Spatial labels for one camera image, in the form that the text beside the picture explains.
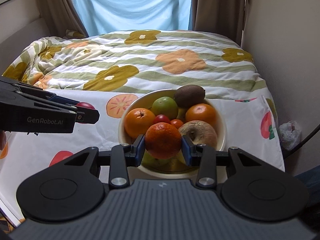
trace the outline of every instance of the window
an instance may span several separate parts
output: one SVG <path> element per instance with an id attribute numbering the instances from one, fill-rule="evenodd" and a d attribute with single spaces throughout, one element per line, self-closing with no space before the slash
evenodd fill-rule
<path id="1" fill-rule="evenodd" d="M 72 0 L 90 36 L 120 30 L 187 30 L 191 0 Z"/>

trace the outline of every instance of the metal screw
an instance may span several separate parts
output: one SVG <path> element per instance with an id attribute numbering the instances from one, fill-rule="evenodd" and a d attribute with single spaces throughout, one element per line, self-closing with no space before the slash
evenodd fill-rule
<path id="1" fill-rule="evenodd" d="M 198 182 L 203 186 L 210 186 L 210 185 L 214 184 L 214 179 L 204 177 L 204 178 L 199 179 Z"/>
<path id="2" fill-rule="evenodd" d="M 127 180 L 125 178 L 117 177 L 111 180 L 111 183 L 115 186 L 123 186 L 127 183 Z"/>

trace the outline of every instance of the bowl rim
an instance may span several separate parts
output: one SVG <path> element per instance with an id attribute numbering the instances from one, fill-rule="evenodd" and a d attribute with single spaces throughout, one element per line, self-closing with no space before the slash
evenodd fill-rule
<path id="1" fill-rule="evenodd" d="M 136 100 L 134 100 L 131 105 L 133 105 L 136 101 L 140 100 L 141 98 L 147 97 L 150 94 L 153 94 L 153 93 L 156 93 L 156 92 L 159 92 L 159 91 L 172 91 L 172 90 L 176 91 L 177 89 L 159 89 L 159 90 L 151 91 L 151 92 L 149 92 L 147 94 L 144 94 L 143 96 L 137 98 Z M 208 103 L 210 103 L 210 101 L 207 98 L 204 98 L 204 100 L 207 101 Z M 120 119 L 120 122 L 119 122 L 119 126 L 118 126 L 118 140 L 119 140 L 119 143 L 125 143 L 125 142 L 122 141 L 121 128 L 123 126 L 124 117 L 127 115 L 130 106 L 126 109 L 126 111 L 124 111 L 124 113 L 123 113 L 123 115 L 122 115 L 122 117 Z M 216 109 L 216 110 L 217 110 L 217 114 L 220 117 L 220 120 L 221 120 L 222 126 L 223 126 L 223 130 L 224 130 L 222 144 L 221 144 L 220 149 L 217 149 L 217 151 L 223 151 L 223 150 L 225 150 L 226 143 L 227 143 L 227 134 L 228 134 L 227 133 L 227 125 L 226 125 L 226 121 L 225 121 L 223 115 L 220 113 L 220 111 L 218 109 Z M 179 174 L 160 173 L 160 172 L 157 172 L 157 171 L 150 170 L 150 169 L 148 169 L 148 168 L 146 168 L 146 167 L 144 167 L 142 165 L 140 165 L 137 168 L 140 171 L 142 171 L 142 172 L 144 172 L 144 173 L 146 173 L 146 174 L 148 174 L 150 176 L 157 177 L 157 178 L 163 178 L 163 179 L 187 179 L 187 178 L 190 178 L 192 176 L 195 176 L 198 173 L 198 170 L 192 170 L 190 172 L 187 171 L 186 173 L 179 173 Z"/>

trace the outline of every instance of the hand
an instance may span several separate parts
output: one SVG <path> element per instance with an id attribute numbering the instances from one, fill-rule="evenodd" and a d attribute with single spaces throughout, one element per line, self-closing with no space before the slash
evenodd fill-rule
<path id="1" fill-rule="evenodd" d="M 4 149 L 6 140 L 4 131 L 0 130 L 0 151 Z"/>

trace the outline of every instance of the robotic arm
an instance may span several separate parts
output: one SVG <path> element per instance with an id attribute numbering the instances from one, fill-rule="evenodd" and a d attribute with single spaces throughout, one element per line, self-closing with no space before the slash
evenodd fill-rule
<path id="1" fill-rule="evenodd" d="M 3 130 L 72 132 L 75 122 L 99 118 L 76 101 L 3 77 L 0 88 L 2 82 L 9 89 L 0 90 L 1 116 L 7 107 L 19 120 L 1 119 Z M 84 149 L 20 184 L 16 196 L 26 221 L 1 239 L 316 239 L 298 219 L 308 201 L 299 180 L 236 147 L 219 152 L 183 136 L 181 150 L 187 165 L 199 167 L 195 184 L 130 184 L 127 167 L 141 164 L 143 135 L 111 151 Z M 99 180 L 101 166 L 110 166 L 108 184 Z M 226 166 L 223 184 L 217 184 L 216 166 Z"/>

